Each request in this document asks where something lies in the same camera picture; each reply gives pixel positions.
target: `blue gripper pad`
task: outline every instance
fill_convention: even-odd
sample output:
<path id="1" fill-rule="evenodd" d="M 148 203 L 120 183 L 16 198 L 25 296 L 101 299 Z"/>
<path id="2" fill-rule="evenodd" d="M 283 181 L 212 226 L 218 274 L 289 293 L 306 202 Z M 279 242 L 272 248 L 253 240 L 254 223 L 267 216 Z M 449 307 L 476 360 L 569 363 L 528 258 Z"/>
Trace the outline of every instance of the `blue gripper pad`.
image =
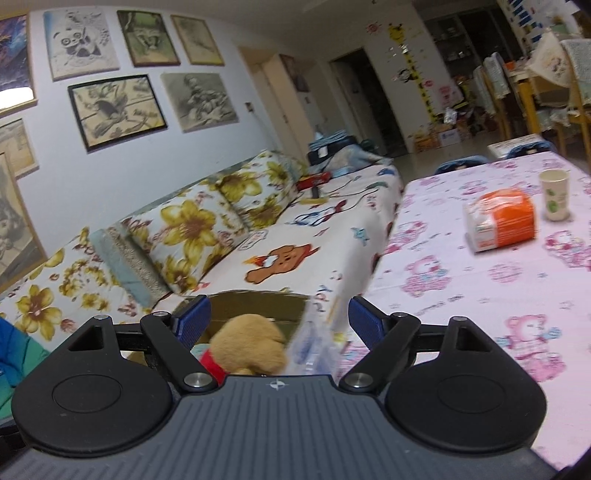
<path id="1" fill-rule="evenodd" d="M 387 315 L 362 297 L 349 301 L 349 324 L 370 350 L 386 336 L 384 319 Z"/>
<path id="2" fill-rule="evenodd" d="M 212 304 L 205 295 L 195 298 L 178 316 L 176 337 L 187 349 L 193 348 L 212 319 Z"/>

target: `picture frame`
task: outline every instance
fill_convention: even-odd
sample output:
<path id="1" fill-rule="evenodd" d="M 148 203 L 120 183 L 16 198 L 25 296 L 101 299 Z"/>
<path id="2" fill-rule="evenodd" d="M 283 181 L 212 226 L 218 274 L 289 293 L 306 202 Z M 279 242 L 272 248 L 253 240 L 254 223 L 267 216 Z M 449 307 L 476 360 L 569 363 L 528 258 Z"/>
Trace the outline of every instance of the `picture frame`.
<path id="1" fill-rule="evenodd" d="M 74 7 L 43 13 L 47 56 L 53 81 L 119 70 L 119 60 L 103 11 Z"/>
<path id="2" fill-rule="evenodd" d="M 134 67 L 181 65 L 162 15 L 117 10 L 117 18 Z"/>
<path id="3" fill-rule="evenodd" d="M 306 78 L 301 74 L 296 59 L 289 55 L 284 55 L 283 53 L 280 53 L 279 57 L 283 63 L 283 66 L 285 67 L 285 71 L 291 79 L 291 82 L 294 84 L 295 91 L 300 93 L 309 93 L 310 87 L 308 86 Z"/>
<path id="4" fill-rule="evenodd" d="M 239 122 L 219 73 L 163 73 L 161 78 L 183 132 Z"/>
<path id="5" fill-rule="evenodd" d="M 223 67 L 226 64 L 205 20 L 181 15 L 170 17 L 191 65 Z"/>
<path id="6" fill-rule="evenodd" d="M 37 104 L 29 33 L 28 12 L 0 16 L 0 118 Z"/>
<path id="7" fill-rule="evenodd" d="M 6 154 L 16 179 L 39 169 L 22 118 L 0 125 L 0 152 Z"/>
<path id="8" fill-rule="evenodd" d="M 70 85 L 68 93 L 87 152 L 168 128 L 146 74 Z"/>
<path id="9" fill-rule="evenodd" d="M 46 261 L 10 162 L 0 152 L 0 291 Z"/>

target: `tablecloth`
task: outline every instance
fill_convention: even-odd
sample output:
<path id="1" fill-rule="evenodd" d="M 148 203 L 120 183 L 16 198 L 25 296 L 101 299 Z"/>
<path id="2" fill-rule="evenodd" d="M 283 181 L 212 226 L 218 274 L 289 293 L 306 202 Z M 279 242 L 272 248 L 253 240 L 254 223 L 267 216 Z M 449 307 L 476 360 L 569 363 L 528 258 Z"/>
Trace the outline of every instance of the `tablecloth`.
<path id="1" fill-rule="evenodd" d="M 548 168 L 570 172 L 564 222 L 542 217 L 538 174 Z M 462 206 L 505 187 L 531 196 L 536 238 L 474 254 Z M 386 313 L 411 313 L 423 323 L 467 316 L 495 338 L 547 396 L 534 450 L 556 468 L 591 445 L 590 220 L 591 178 L 552 153 L 416 180 L 364 294 Z M 359 346 L 350 354 L 359 356 Z"/>

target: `ceiling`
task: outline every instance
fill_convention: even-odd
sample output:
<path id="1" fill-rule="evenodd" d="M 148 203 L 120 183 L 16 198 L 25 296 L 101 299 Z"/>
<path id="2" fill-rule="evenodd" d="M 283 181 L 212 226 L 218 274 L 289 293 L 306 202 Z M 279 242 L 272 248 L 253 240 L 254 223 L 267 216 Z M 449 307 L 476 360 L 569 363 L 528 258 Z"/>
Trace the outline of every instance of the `ceiling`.
<path id="1" fill-rule="evenodd" d="M 348 22 L 375 5 L 409 0 L 2 0 L 0 16 L 23 9 L 115 5 L 162 9 L 218 18 L 263 35 L 294 43 L 326 33 L 330 25 Z"/>

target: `red object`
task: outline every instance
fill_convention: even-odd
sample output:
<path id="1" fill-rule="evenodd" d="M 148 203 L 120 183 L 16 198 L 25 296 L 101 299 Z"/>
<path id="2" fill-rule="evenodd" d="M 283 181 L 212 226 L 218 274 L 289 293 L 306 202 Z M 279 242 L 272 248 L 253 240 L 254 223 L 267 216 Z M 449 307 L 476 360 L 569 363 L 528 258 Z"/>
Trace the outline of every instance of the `red object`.
<path id="1" fill-rule="evenodd" d="M 228 376 L 228 373 L 215 362 L 209 348 L 205 350 L 200 362 L 211 373 L 212 377 L 217 380 L 218 385 L 221 385 Z"/>
<path id="2" fill-rule="evenodd" d="M 322 185 L 323 183 L 327 183 L 331 178 L 331 173 L 329 171 L 325 171 L 324 173 L 317 173 L 316 175 L 306 177 L 304 180 L 300 180 L 295 185 L 297 189 L 301 192 L 302 190 L 310 189 L 312 187 Z"/>

